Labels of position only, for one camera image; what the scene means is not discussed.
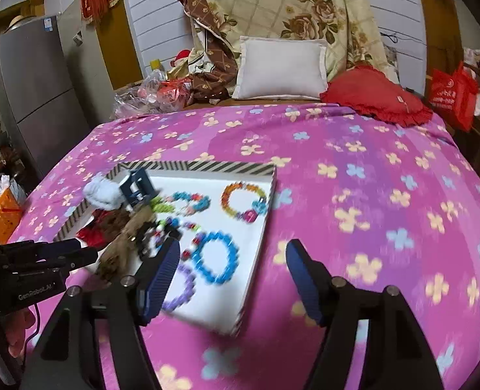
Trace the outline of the person left hand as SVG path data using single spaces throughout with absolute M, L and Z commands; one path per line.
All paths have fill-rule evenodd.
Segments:
M 8 352 L 13 358 L 17 358 L 25 344 L 27 329 L 32 328 L 35 316 L 24 308 L 16 313 L 11 313 L 5 322 L 5 334 L 8 341 Z

